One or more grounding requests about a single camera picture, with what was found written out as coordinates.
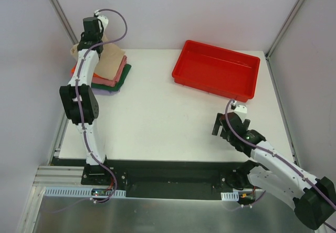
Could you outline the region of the beige t shirt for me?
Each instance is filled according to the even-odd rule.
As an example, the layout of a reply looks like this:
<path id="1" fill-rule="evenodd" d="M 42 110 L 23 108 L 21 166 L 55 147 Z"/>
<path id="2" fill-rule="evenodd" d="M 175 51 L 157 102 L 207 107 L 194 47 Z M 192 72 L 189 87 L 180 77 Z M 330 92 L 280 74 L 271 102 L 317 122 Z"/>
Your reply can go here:
<path id="1" fill-rule="evenodd" d="M 125 51 L 115 44 L 105 43 L 101 48 L 102 52 L 98 53 L 97 47 L 81 51 L 78 51 L 78 44 L 72 47 L 71 54 L 77 55 L 77 63 L 76 71 L 70 80 L 71 84 L 78 80 L 79 83 L 90 85 L 94 73 L 109 80 L 114 78 Z"/>

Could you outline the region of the red plastic tray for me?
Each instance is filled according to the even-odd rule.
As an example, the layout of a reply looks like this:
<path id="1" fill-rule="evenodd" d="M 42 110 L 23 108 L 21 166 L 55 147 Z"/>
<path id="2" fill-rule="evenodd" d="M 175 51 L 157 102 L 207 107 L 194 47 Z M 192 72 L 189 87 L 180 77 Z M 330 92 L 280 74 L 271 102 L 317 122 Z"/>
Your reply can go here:
<path id="1" fill-rule="evenodd" d="M 187 40 L 172 71 L 174 82 L 221 97 L 254 98 L 260 58 Z"/>

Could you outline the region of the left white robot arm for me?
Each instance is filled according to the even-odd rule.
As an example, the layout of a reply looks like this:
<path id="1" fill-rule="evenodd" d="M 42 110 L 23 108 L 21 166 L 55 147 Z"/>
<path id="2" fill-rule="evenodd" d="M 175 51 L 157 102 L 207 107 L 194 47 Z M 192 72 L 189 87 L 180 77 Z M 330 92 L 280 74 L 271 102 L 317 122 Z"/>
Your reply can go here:
<path id="1" fill-rule="evenodd" d="M 59 89 L 66 117 L 79 131 L 86 151 L 83 178 L 91 177 L 99 185 L 106 185 L 111 179 L 98 136 L 99 105 L 91 88 L 93 73 L 103 51 L 103 32 L 103 21 L 99 17 L 83 19 L 75 71 L 68 84 Z"/>

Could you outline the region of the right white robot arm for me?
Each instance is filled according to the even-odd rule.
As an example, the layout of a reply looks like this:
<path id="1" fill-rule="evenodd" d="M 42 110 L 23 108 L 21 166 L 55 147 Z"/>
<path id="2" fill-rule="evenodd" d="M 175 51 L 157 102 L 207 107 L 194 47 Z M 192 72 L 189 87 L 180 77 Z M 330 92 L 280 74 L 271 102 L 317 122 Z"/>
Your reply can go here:
<path id="1" fill-rule="evenodd" d="M 264 136 L 249 130 L 249 123 L 234 112 L 216 116 L 212 134 L 249 157 L 225 183 L 237 190 L 251 185 L 265 190 L 288 205 L 305 226 L 317 230 L 335 212 L 334 183 L 288 162 Z"/>

